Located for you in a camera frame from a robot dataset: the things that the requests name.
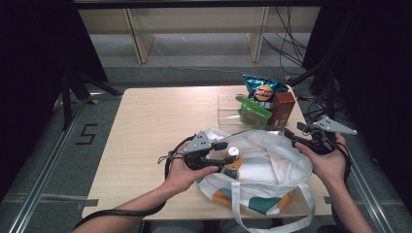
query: gray floor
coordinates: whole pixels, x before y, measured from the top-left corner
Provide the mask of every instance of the gray floor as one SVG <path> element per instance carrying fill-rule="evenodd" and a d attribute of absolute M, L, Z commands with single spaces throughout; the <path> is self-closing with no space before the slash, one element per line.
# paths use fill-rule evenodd
<path fill-rule="evenodd" d="M 306 44 L 309 36 L 297 34 L 295 38 Z M 274 34 L 265 37 L 278 48 L 283 44 Z M 259 63 L 253 63 L 244 34 L 156 35 L 154 47 L 145 65 L 137 64 L 128 35 L 92 35 L 91 39 L 110 84 L 119 89 L 132 86 L 241 84 L 243 81 L 240 77 L 245 71 L 278 80 L 282 80 L 290 73 L 295 77 L 296 74 L 304 72 L 285 57 L 281 57 L 266 43 L 262 45 Z M 286 47 L 285 51 L 295 54 L 292 47 Z M 310 82 L 309 79 L 297 85 L 294 89 L 296 96 L 309 94 Z M 54 145 L 61 143 L 62 140 L 64 148 L 58 151 L 59 159 L 55 161 L 52 176 L 46 180 L 40 201 L 33 213 L 27 217 L 29 221 L 23 228 L 24 232 L 67 232 L 81 219 L 82 206 L 121 100 L 121 97 L 98 94 L 102 91 L 94 86 L 90 86 L 89 89 L 96 94 L 95 99 L 99 99 L 99 103 L 75 103 L 74 98 L 73 108 L 77 110 L 76 124 L 73 125 L 70 135 L 63 136 L 63 139 L 62 108 L 60 104 L 56 105 L 42 140 L 38 142 L 8 196 L 1 203 L 0 232 L 9 232 L 14 219 L 19 216 L 25 198 L 35 186 L 45 165 L 50 162 L 48 159 L 51 154 L 56 154 Z M 299 101 L 298 104 L 305 113 L 311 102 Z M 338 121 L 356 129 L 356 125 L 347 120 L 348 116 L 344 112 L 338 115 Z M 85 125 L 88 125 L 85 132 L 94 134 L 95 137 L 92 144 L 82 146 L 79 143 L 89 140 L 81 136 Z M 357 136 L 348 136 L 347 141 L 362 177 L 373 194 L 371 197 L 376 199 L 390 227 L 377 226 L 382 221 L 370 212 L 363 192 L 359 192 L 357 183 L 350 179 L 351 193 L 366 218 L 374 225 L 376 232 L 410 232 L 412 217 L 379 165 L 371 162 L 373 154 L 365 144 L 361 132 Z M 319 216 L 310 227 L 299 232 L 316 232 L 320 225 L 331 223 L 333 220 L 330 216 Z"/>

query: black wire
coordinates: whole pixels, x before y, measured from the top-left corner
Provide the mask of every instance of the black wire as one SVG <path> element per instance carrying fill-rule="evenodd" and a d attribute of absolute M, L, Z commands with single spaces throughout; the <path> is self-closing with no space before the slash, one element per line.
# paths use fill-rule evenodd
<path fill-rule="evenodd" d="M 169 175 L 169 168 L 172 160 L 175 158 L 174 154 L 177 152 L 177 150 L 187 141 L 192 140 L 196 135 L 190 136 L 184 141 L 182 141 L 177 147 L 175 147 L 173 150 L 169 151 L 169 154 L 166 156 L 162 156 L 157 163 L 160 163 L 162 160 L 166 159 L 166 165 L 164 166 L 164 179 L 166 180 L 167 176 Z M 76 229 L 80 225 L 84 224 L 85 222 L 92 220 L 96 217 L 99 216 L 150 216 L 154 215 L 157 212 L 159 212 L 161 209 L 163 209 L 164 205 L 166 205 L 166 202 L 163 202 L 159 206 L 155 207 L 154 209 L 147 210 L 147 211 L 126 211 L 126 210 L 103 210 L 103 211 L 98 211 L 95 213 L 92 213 L 85 218 L 83 218 L 81 221 L 79 221 L 78 224 L 73 228 Z"/>
<path fill-rule="evenodd" d="M 283 38 L 282 38 L 277 32 L 275 32 L 275 35 L 276 35 L 277 37 L 279 37 L 280 39 L 283 40 Z M 293 44 L 293 42 L 292 42 L 292 41 L 289 41 L 289 40 L 286 40 L 285 42 L 286 42 L 286 43 L 289 43 L 289 44 Z M 304 45 L 300 45 L 300 44 L 296 44 L 296 45 L 297 45 L 298 47 L 301 47 L 301 48 L 304 49 L 304 50 L 307 49 L 307 47 L 304 46 Z"/>
<path fill-rule="evenodd" d="M 278 11 L 278 8 L 277 8 L 277 7 L 276 7 L 276 12 L 278 13 L 278 16 L 279 16 L 279 18 L 281 19 L 281 21 L 283 21 L 281 15 L 279 14 L 279 11 Z M 292 73 L 292 72 L 290 72 L 290 71 L 287 71 L 287 70 L 284 68 L 283 64 L 282 64 L 283 47 L 284 47 L 285 41 L 287 41 L 286 36 L 287 36 L 287 34 L 285 34 L 285 38 L 283 38 L 282 46 L 281 46 L 281 48 L 280 48 L 280 52 L 279 52 L 279 53 L 280 53 L 281 55 L 279 56 L 279 63 L 280 63 L 280 65 L 281 65 L 282 70 L 285 71 L 287 74 L 290 74 L 290 75 L 301 75 L 301 74 L 295 74 L 295 73 Z M 299 64 L 296 64 L 296 63 L 294 62 L 296 65 L 298 65 L 298 66 L 301 66 L 301 65 L 302 65 L 301 62 L 299 61 L 299 59 L 296 59 L 296 61 L 299 62 Z"/>
<path fill-rule="evenodd" d="M 347 185 L 347 180 L 349 178 L 349 175 L 351 174 L 351 166 L 352 166 L 351 157 L 349 155 L 349 149 L 348 149 L 348 147 L 346 147 L 345 145 L 343 145 L 341 143 L 335 143 L 334 144 L 330 140 L 328 140 L 328 142 L 335 145 L 337 150 L 339 150 L 342 153 L 342 155 L 345 157 L 346 166 L 345 166 L 345 173 L 344 173 L 344 182 Z M 343 151 L 343 149 L 341 149 L 338 145 L 342 146 L 346 150 L 346 152 Z"/>
<path fill-rule="evenodd" d="M 321 100 L 320 103 L 319 103 L 320 107 L 325 109 L 326 105 L 324 103 L 324 100 L 327 100 L 326 96 L 323 96 L 322 98 L 320 98 L 320 100 Z"/>
<path fill-rule="evenodd" d="M 277 12 L 277 14 L 278 14 L 278 16 L 279 16 L 279 19 L 282 21 L 282 24 L 283 24 L 283 26 L 284 26 L 284 28 L 285 28 L 285 30 L 286 30 L 286 34 L 285 34 L 284 41 L 286 41 L 286 35 L 288 35 L 288 36 L 291 38 L 294 52 L 295 52 L 296 56 L 298 57 L 298 60 L 300 61 L 299 54 L 300 54 L 300 56 L 302 56 L 302 58 L 303 58 L 303 55 L 302 55 L 302 53 L 300 52 L 300 49 L 297 47 L 297 44 L 299 44 L 299 45 L 301 45 L 301 44 L 300 44 L 300 43 L 294 38 L 294 36 L 292 35 L 292 25 L 291 25 L 292 8 L 291 8 L 291 7 L 287 7 L 287 11 L 288 11 L 288 13 L 287 13 L 287 16 L 288 16 L 288 26 L 285 25 L 285 22 L 284 22 L 282 16 L 280 15 L 278 8 L 276 7 L 276 12 Z"/>
<path fill-rule="evenodd" d="M 322 98 L 324 98 L 324 96 L 321 96 L 321 97 L 316 98 L 316 99 L 313 101 L 313 103 L 309 105 L 308 110 L 307 110 L 307 113 L 304 115 L 305 117 L 309 117 L 309 118 L 310 118 L 309 120 L 311 121 L 311 123 L 313 123 L 313 122 L 316 120 L 317 117 L 320 117 L 321 115 L 323 115 L 323 114 L 326 112 L 326 109 L 325 109 L 325 108 L 310 112 L 310 110 L 312 109 L 313 105 L 317 104 L 319 100 L 322 100 Z M 317 114 L 315 117 L 311 117 L 312 114 L 317 113 L 317 112 L 320 112 L 320 113 Z"/>
<path fill-rule="evenodd" d="M 287 58 L 288 60 L 290 60 L 291 62 L 293 62 L 294 64 L 301 66 L 301 63 L 299 63 L 299 60 L 296 59 L 295 57 L 291 56 L 290 54 L 279 50 L 278 48 L 276 48 L 275 46 L 273 46 L 272 44 L 270 44 L 265 37 L 263 37 L 263 40 L 267 43 L 267 45 L 269 45 L 269 47 L 271 47 L 273 50 L 279 52 L 281 55 L 283 55 L 285 58 Z"/>

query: hand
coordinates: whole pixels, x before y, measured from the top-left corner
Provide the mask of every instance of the hand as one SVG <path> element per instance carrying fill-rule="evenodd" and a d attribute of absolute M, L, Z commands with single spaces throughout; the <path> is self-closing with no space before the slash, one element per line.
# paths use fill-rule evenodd
<path fill-rule="evenodd" d="M 183 150 L 187 145 L 188 143 L 185 143 L 179 150 Z M 183 156 L 181 154 L 176 154 L 164 184 L 172 188 L 172 190 L 176 192 L 175 194 L 177 194 L 186 191 L 197 179 L 210 175 L 218 171 L 218 169 L 218 167 L 211 166 L 193 171 L 186 165 Z"/>
<path fill-rule="evenodd" d="M 345 138 L 339 133 L 335 134 L 336 143 L 346 145 Z M 346 155 L 342 154 L 339 150 L 334 150 L 331 153 L 325 155 L 318 155 L 310 150 L 308 147 L 303 144 L 296 143 L 296 148 L 303 154 L 305 154 L 311 161 L 314 167 L 314 172 L 322 180 L 323 183 L 343 183 L 344 182 L 344 173 L 346 166 Z M 337 145 L 344 151 L 346 149 L 340 145 Z"/>

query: snack bag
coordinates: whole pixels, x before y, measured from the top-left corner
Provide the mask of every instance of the snack bag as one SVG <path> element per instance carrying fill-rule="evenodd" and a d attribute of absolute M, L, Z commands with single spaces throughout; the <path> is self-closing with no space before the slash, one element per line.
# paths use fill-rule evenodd
<path fill-rule="evenodd" d="M 268 111 L 272 109 L 275 93 L 288 91 L 284 83 L 275 80 L 249 75 L 243 75 L 243 80 L 249 92 L 248 98 Z"/>

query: black cable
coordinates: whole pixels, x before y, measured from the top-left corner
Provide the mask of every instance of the black cable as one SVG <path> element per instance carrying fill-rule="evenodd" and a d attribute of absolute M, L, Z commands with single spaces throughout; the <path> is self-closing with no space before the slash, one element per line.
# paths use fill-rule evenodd
<path fill-rule="evenodd" d="M 300 43 L 299 43 L 299 42 L 294 38 L 294 36 L 292 35 L 292 25 L 291 25 L 292 8 L 291 8 L 291 7 L 287 7 L 287 10 L 288 10 L 288 12 L 287 12 L 288 26 L 285 25 L 285 22 L 284 22 L 284 20 L 283 20 L 283 18 L 282 18 L 282 16 L 281 16 L 281 14 L 279 13 L 278 8 L 276 7 L 276 12 L 277 12 L 277 14 L 278 14 L 278 16 L 279 16 L 279 19 L 282 21 L 282 24 L 283 24 L 283 26 L 284 26 L 284 28 L 285 28 L 285 30 L 286 30 L 286 34 L 285 34 L 284 41 L 286 41 L 286 36 L 287 36 L 287 35 L 291 38 L 294 52 L 295 52 L 296 56 L 298 57 L 298 60 L 300 61 L 299 54 L 300 54 L 300 56 L 302 56 L 302 58 L 303 58 L 303 55 L 301 54 L 300 50 L 298 49 L 298 47 L 297 47 L 297 45 L 296 45 L 296 44 L 300 44 Z"/>
<path fill-rule="evenodd" d="M 184 141 L 182 141 L 177 147 L 175 147 L 173 150 L 169 151 L 168 155 L 162 156 L 157 163 L 160 163 L 162 160 L 166 159 L 166 164 L 164 166 L 164 179 L 166 180 L 167 176 L 169 175 L 169 168 L 172 160 L 174 159 L 173 155 L 178 151 L 179 147 L 181 147 L 185 142 L 192 140 L 196 135 L 190 136 Z M 161 209 L 163 209 L 164 205 L 166 205 L 166 202 L 163 202 L 159 206 L 155 207 L 154 209 L 147 210 L 147 211 L 126 211 L 126 210 L 103 210 L 103 211 L 98 211 L 93 214 L 90 214 L 83 218 L 81 221 L 79 221 L 78 224 L 73 228 L 75 230 L 85 222 L 92 220 L 96 217 L 99 216 L 151 216 L 159 212 Z"/>
<path fill-rule="evenodd" d="M 303 114 L 303 116 L 305 118 L 308 118 L 307 120 L 311 121 L 311 123 L 313 123 L 316 120 L 317 117 L 320 117 L 321 115 L 326 114 L 326 104 L 324 103 L 324 100 L 326 100 L 326 97 L 324 95 L 315 98 L 313 103 L 311 103 L 309 105 L 309 107 L 307 108 L 306 114 Z M 319 109 L 315 110 L 315 111 L 311 111 L 313 105 L 315 105 L 315 104 L 318 106 Z M 343 106 L 333 108 L 334 116 L 338 117 L 338 118 L 341 118 L 341 119 L 344 119 L 344 120 L 350 120 L 349 118 L 345 118 L 345 117 L 340 116 L 340 115 L 337 114 L 337 112 L 341 112 L 345 109 L 346 108 L 343 107 Z"/>
<path fill-rule="evenodd" d="M 286 35 L 287 35 L 287 34 L 285 34 L 285 38 L 284 38 L 284 40 L 283 40 L 283 42 L 282 42 L 281 51 L 283 51 L 283 47 L 284 47 L 284 45 L 285 45 Z M 279 56 L 279 63 L 280 63 L 280 65 L 281 65 L 281 67 L 282 67 L 282 70 L 284 70 L 285 72 L 287 72 L 287 73 L 289 73 L 289 74 L 291 74 L 291 75 L 298 75 L 298 74 L 294 74 L 294 73 L 291 73 L 291 72 L 288 72 L 288 71 L 285 70 L 285 68 L 284 68 L 283 65 L 282 65 L 282 56 Z"/>
<path fill-rule="evenodd" d="M 349 175 L 351 174 L 351 166 L 352 166 L 351 157 L 349 156 L 348 147 L 346 147 L 345 145 L 343 145 L 341 143 L 335 143 L 334 144 L 330 140 L 328 140 L 328 142 L 333 144 L 337 148 L 337 150 L 339 150 L 342 153 L 342 155 L 345 157 L 346 166 L 345 166 L 345 173 L 344 173 L 344 182 L 345 182 L 345 184 L 347 184 L 347 180 L 349 178 Z M 346 150 L 346 152 L 343 151 L 343 149 L 341 149 L 338 145 L 342 146 Z"/>
<path fill-rule="evenodd" d="M 282 38 L 277 32 L 275 32 L 275 35 L 276 35 L 277 37 L 279 37 L 280 39 L 283 40 L 283 38 Z M 289 44 L 293 44 L 293 42 L 292 42 L 292 41 L 289 41 L 289 40 L 286 40 L 285 42 L 286 42 L 286 43 L 289 43 Z M 304 46 L 304 45 L 301 45 L 301 44 L 296 44 L 296 45 L 297 45 L 298 47 L 301 47 L 301 48 L 304 49 L 304 50 L 307 49 L 307 47 Z"/>
<path fill-rule="evenodd" d="M 281 55 L 283 55 L 285 58 L 287 58 L 288 60 L 290 60 L 291 62 L 293 62 L 294 64 L 301 66 L 301 63 L 299 63 L 299 60 L 294 58 L 293 56 L 291 56 L 290 54 L 279 50 L 278 48 L 276 48 L 275 46 L 273 46 L 272 44 L 270 44 L 265 37 L 263 37 L 263 40 L 267 43 L 267 45 L 269 45 L 269 47 L 271 47 L 273 50 L 279 52 Z"/>

